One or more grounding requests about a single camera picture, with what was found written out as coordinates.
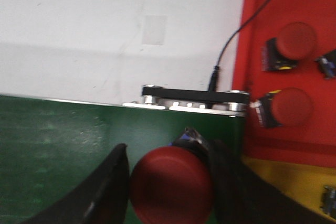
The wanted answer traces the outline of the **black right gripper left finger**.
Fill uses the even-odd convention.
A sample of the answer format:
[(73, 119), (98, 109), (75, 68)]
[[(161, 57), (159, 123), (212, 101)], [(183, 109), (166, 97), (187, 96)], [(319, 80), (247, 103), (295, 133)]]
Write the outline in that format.
[(127, 145), (120, 143), (76, 188), (22, 223), (124, 223), (129, 184)]

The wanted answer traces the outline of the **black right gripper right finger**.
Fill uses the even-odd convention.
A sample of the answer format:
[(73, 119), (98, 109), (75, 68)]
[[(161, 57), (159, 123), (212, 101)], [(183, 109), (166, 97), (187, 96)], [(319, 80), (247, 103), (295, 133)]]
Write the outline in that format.
[(208, 142), (218, 223), (331, 223), (261, 179), (220, 140)]

